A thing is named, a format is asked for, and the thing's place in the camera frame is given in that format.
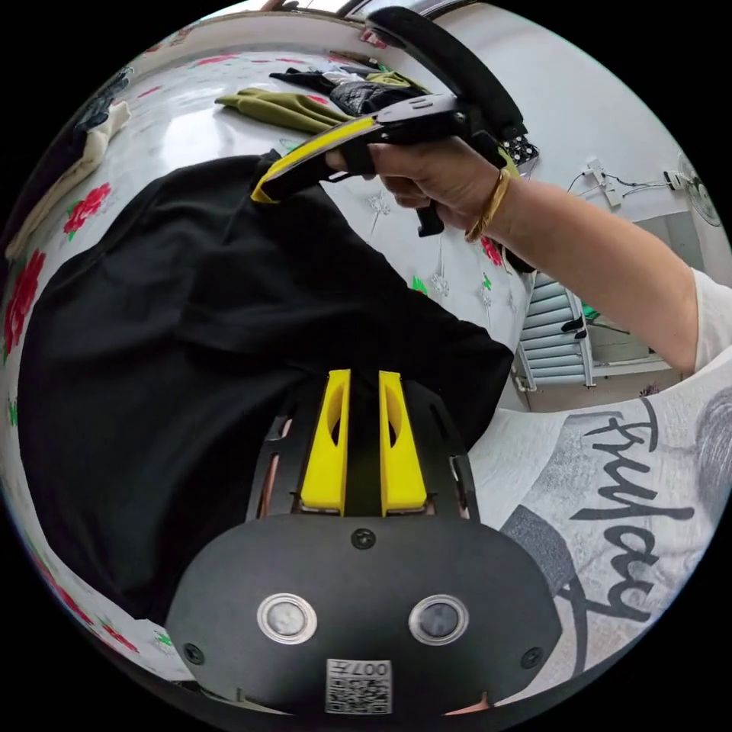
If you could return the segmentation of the person's right hand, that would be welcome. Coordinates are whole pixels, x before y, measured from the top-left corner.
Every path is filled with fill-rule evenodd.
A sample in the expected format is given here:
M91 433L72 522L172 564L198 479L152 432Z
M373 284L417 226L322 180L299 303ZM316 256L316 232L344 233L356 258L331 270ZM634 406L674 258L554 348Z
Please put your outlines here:
M375 172L396 202L436 204L444 224L467 232L486 209L501 171L457 138L411 146L369 146Z

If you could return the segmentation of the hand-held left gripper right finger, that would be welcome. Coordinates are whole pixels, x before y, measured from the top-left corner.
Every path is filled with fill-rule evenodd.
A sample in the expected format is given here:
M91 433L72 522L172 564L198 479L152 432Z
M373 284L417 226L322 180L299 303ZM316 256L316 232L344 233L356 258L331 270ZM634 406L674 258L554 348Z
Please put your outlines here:
M381 514L420 513L427 492L398 373L379 372L378 404Z

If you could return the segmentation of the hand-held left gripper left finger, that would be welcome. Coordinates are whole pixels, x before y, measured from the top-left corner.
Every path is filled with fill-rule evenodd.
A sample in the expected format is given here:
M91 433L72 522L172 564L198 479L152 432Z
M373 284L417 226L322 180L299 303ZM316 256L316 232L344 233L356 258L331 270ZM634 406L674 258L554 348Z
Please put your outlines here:
M344 513L350 384L349 370L329 372L300 490L305 512Z

